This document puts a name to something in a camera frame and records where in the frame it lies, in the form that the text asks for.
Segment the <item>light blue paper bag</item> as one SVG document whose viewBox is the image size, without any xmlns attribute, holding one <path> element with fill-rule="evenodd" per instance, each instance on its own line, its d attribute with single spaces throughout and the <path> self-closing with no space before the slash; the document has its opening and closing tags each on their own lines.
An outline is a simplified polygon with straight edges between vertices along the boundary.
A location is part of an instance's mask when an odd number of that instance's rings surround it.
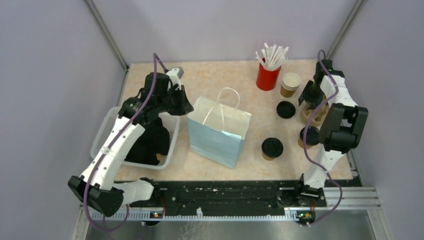
<svg viewBox="0 0 424 240">
<path fill-rule="evenodd" d="M 225 90 L 237 96 L 235 106 L 220 102 Z M 200 96 L 194 103 L 194 111 L 187 115 L 191 151 L 234 169 L 243 152 L 244 141 L 250 127 L 252 114 L 239 109 L 240 94 L 224 87 L 212 100 Z"/>
</svg>

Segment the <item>black plastic cup lid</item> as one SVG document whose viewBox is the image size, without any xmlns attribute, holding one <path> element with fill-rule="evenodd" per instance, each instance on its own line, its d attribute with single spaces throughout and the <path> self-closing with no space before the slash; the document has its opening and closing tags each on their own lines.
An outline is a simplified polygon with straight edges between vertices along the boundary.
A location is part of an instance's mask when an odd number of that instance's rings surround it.
<svg viewBox="0 0 424 240">
<path fill-rule="evenodd" d="M 305 127 L 299 132 L 299 138 L 304 141 Z M 320 130 L 315 126 L 309 126 L 306 133 L 306 144 L 316 146 L 320 143 Z"/>
</svg>

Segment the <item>brown paper coffee cup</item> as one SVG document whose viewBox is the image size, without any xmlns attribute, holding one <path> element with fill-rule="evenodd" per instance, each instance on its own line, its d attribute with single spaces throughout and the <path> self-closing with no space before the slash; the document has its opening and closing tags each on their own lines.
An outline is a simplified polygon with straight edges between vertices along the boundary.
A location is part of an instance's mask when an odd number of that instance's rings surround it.
<svg viewBox="0 0 424 240">
<path fill-rule="evenodd" d="M 306 145 L 304 146 L 304 142 L 303 142 L 303 140 L 302 140 L 301 138 L 299 138 L 299 139 L 298 139 L 297 143 L 298 143 L 298 145 L 299 145 L 301 148 L 305 148 L 305 147 L 306 147 L 306 149 L 310 149 L 310 148 L 312 147 L 312 145 L 309 145 L 309 144 L 306 144 Z"/>
</svg>

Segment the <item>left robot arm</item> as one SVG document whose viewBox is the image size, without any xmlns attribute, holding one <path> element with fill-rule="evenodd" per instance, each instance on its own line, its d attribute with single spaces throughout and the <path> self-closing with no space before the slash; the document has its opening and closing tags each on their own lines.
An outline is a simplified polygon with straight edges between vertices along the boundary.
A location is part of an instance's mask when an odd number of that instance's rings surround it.
<svg viewBox="0 0 424 240">
<path fill-rule="evenodd" d="M 184 85 L 184 70 L 175 67 L 165 73 L 149 73 L 135 97 L 122 104 L 113 129 L 94 160 L 80 174 L 70 177 L 67 185 L 85 205 L 106 217 L 122 206 L 143 201 L 154 207 L 160 202 L 159 186 L 148 178 L 115 183 L 114 179 L 136 141 L 152 133 L 161 113 L 184 116 L 194 110 Z"/>
</svg>

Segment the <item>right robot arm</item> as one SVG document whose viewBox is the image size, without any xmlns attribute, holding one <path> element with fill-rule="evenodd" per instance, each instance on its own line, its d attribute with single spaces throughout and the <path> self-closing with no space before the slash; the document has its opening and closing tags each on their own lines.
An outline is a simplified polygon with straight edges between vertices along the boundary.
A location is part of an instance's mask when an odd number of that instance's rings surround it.
<svg viewBox="0 0 424 240">
<path fill-rule="evenodd" d="M 298 103 L 306 102 L 313 110 L 325 105 L 329 110 L 319 130 L 319 150 L 313 164 L 301 175 L 299 189 L 293 192 L 293 200 L 299 206 L 307 206 L 313 198 L 320 198 L 328 172 L 361 140 L 368 118 L 368 109 L 360 107 L 352 99 L 341 70 L 333 69 L 332 60 L 318 61 L 313 80 L 307 82 Z"/>
</svg>

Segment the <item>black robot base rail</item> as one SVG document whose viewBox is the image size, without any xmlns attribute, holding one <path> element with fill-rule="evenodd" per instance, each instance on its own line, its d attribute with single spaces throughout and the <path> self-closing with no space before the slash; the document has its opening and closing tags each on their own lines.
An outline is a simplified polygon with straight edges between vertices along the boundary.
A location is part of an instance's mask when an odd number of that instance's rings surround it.
<svg viewBox="0 0 424 240">
<path fill-rule="evenodd" d="M 298 180 L 160 181 L 158 187 L 151 200 L 131 203 L 129 210 L 160 208 L 168 216 L 188 216 L 201 208 L 206 216 L 277 216 L 289 207 L 330 206 L 324 189 L 320 198 L 301 196 Z"/>
</svg>

